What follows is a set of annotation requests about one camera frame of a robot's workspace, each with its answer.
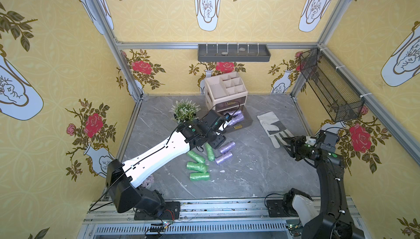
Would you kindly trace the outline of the purple roll bottom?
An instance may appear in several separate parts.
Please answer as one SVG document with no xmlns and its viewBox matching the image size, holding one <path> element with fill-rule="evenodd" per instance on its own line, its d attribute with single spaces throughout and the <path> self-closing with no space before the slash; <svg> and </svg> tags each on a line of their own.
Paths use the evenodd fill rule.
<svg viewBox="0 0 420 239">
<path fill-rule="evenodd" d="M 232 120 L 228 123 L 228 126 L 234 126 L 239 122 L 242 122 L 245 119 L 244 115 L 238 115 L 236 117 L 233 117 Z"/>
</svg>

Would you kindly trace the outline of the transparent drawer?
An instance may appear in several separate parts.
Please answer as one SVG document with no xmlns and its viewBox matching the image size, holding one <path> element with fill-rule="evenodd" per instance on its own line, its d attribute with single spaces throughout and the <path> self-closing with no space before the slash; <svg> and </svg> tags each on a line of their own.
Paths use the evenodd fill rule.
<svg viewBox="0 0 420 239">
<path fill-rule="evenodd" d="M 246 99 L 247 99 L 247 97 L 244 96 L 244 97 L 240 97 L 240 98 L 236 98 L 236 99 L 232 99 L 232 100 L 223 101 L 223 102 L 215 105 L 215 110 L 216 111 L 224 111 L 224 110 L 229 110 L 229 109 L 232 109 L 232 108 L 236 108 L 236 107 L 241 106 L 241 105 L 245 105 Z"/>
<path fill-rule="evenodd" d="M 253 119 L 250 116 L 249 112 L 245 106 L 236 111 L 235 109 L 223 111 L 222 115 L 231 115 L 231 120 L 225 122 L 219 129 L 223 130 L 225 133 L 231 133 L 240 129 L 244 129 L 253 124 Z"/>
</svg>

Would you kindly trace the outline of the beige drawer organizer cabinet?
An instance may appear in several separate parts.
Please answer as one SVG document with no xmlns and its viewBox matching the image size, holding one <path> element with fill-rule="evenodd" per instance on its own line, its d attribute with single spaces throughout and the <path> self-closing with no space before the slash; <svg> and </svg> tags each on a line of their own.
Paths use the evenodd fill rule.
<svg viewBox="0 0 420 239">
<path fill-rule="evenodd" d="M 223 101 L 232 100 L 244 96 L 246 96 L 248 99 L 248 91 L 238 72 L 230 72 L 213 77 L 206 77 L 201 82 L 201 89 L 202 93 L 205 96 L 206 107 L 208 110 L 215 110 L 215 105 Z M 233 109 L 238 111 L 241 108 L 241 106 L 238 106 Z"/>
</svg>

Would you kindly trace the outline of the transparent top drawer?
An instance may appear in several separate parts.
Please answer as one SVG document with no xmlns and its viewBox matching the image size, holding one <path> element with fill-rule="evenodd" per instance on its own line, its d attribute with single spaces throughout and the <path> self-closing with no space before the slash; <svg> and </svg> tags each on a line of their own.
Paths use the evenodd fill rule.
<svg viewBox="0 0 420 239">
<path fill-rule="evenodd" d="M 240 98 L 236 98 L 236 99 L 232 99 L 232 100 L 223 101 L 223 102 L 215 105 L 215 110 L 216 111 L 224 111 L 224 110 L 229 110 L 229 109 L 232 109 L 232 108 L 236 108 L 236 107 L 241 106 L 241 105 L 245 105 L 246 99 L 247 99 L 247 97 L 244 96 L 244 97 L 240 97 Z"/>
</svg>

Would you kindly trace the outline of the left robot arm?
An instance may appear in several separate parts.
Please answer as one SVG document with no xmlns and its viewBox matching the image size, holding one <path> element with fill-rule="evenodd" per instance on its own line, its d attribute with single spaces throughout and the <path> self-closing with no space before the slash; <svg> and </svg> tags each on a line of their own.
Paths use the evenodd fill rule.
<svg viewBox="0 0 420 239">
<path fill-rule="evenodd" d="M 209 144 L 219 148 L 226 140 L 224 127 L 231 121 L 231 115 L 210 110 L 201 119 L 179 123 L 169 137 L 143 154 L 120 162 L 109 163 L 106 177 L 107 194 L 118 213 L 133 208 L 161 217 L 166 203 L 161 193 L 143 188 L 142 183 L 156 170 L 176 157 Z"/>
</svg>

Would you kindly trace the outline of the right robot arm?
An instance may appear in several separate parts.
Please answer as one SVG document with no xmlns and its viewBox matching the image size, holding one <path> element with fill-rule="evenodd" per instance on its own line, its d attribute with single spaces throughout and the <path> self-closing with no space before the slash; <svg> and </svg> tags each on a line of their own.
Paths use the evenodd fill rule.
<svg viewBox="0 0 420 239">
<path fill-rule="evenodd" d="M 320 183 L 320 210 L 315 215 L 308 203 L 298 206 L 297 196 L 292 207 L 297 212 L 303 239 L 363 239 L 364 231 L 355 227 L 348 210 L 343 178 L 343 157 L 336 154 L 340 137 L 325 130 L 316 136 L 283 137 L 283 146 L 296 161 L 305 160 L 316 169 Z"/>
</svg>

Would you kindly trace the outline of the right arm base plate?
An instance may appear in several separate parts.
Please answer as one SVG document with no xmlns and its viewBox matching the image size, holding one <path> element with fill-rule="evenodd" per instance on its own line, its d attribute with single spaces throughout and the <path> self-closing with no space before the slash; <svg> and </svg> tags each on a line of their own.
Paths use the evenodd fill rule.
<svg viewBox="0 0 420 239">
<path fill-rule="evenodd" d="M 265 206 L 268 209 L 268 215 L 270 218 L 298 216 L 290 200 L 284 201 L 280 199 L 266 199 Z"/>
</svg>

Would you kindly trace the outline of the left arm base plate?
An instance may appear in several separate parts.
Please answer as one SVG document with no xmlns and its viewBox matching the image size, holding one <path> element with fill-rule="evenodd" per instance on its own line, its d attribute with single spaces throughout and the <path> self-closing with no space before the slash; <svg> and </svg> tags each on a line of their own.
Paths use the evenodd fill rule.
<svg viewBox="0 0 420 239">
<path fill-rule="evenodd" d="M 158 210 L 155 215 L 137 208 L 134 211 L 134 220 L 177 220 L 180 215 L 180 201 L 166 201 L 165 206 Z"/>
</svg>

